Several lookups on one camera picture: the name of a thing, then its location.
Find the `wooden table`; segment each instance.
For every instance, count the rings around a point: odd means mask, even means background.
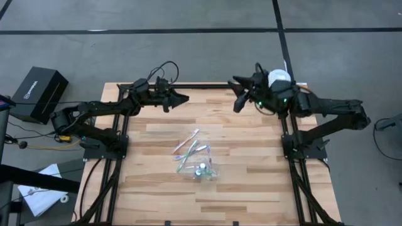
[[[145,107],[130,118],[130,143],[122,162],[113,224],[163,225],[165,220],[173,225],[232,225],[233,221],[241,225],[298,224],[289,165],[280,142],[282,128],[276,116],[264,116],[250,103],[236,114],[236,96],[231,90],[177,91],[189,95],[190,100],[170,113],[161,107]],[[117,96],[116,83],[106,83],[102,101],[116,101]],[[107,128],[112,122],[113,116],[98,117],[96,126]],[[301,130],[316,124],[314,117],[298,119]],[[220,166],[217,181],[200,183],[175,173],[178,162],[172,160],[171,152],[196,128],[200,132],[195,139],[212,146],[213,162]],[[95,162],[85,164],[79,197]],[[104,162],[89,180],[84,210],[99,193]],[[308,160],[307,169],[316,199],[332,218],[340,220],[327,167]],[[304,196],[303,201],[309,220]],[[109,199],[104,203],[103,220]]]

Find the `gray floor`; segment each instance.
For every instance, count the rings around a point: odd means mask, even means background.
[[[398,0],[279,2],[285,28],[402,26],[402,2]],[[271,1],[13,0],[0,21],[0,30],[223,26],[275,27]],[[295,79],[307,82],[320,97],[361,99],[373,122],[402,113],[402,33],[287,34],[286,39]],[[2,35],[0,51],[2,94],[12,95],[30,68],[39,66],[57,69],[68,79],[63,100],[99,100],[104,82],[135,81],[166,60],[178,63],[182,82],[223,82],[231,75],[249,76],[256,61],[270,70],[283,68],[276,33]],[[11,121],[27,129],[51,131],[51,125]],[[400,225],[402,161],[378,153],[372,127],[373,123],[363,131],[329,136],[327,151],[340,214],[351,225]],[[13,126],[8,133],[31,135]],[[384,152],[402,158],[396,130],[377,135]],[[54,145],[48,138],[33,139],[30,144]],[[33,170],[82,154],[6,146],[3,163]],[[70,217],[66,213],[57,223],[67,223]]]

